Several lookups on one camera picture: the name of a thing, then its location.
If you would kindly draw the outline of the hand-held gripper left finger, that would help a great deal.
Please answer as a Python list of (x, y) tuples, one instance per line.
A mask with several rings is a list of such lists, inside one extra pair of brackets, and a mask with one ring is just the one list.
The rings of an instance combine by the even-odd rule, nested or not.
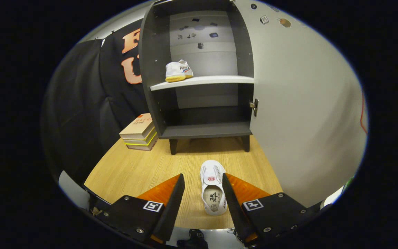
[(184, 176), (178, 174), (137, 197), (120, 197), (95, 218), (131, 241), (165, 244), (172, 236), (184, 190)]

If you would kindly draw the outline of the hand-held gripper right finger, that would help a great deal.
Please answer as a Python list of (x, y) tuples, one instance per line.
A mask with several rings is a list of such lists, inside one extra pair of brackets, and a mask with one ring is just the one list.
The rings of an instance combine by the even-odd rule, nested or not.
[(286, 193), (268, 192), (224, 173), (223, 191), (235, 232), (246, 247), (272, 244), (318, 218), (321, 203), (304, 207)]

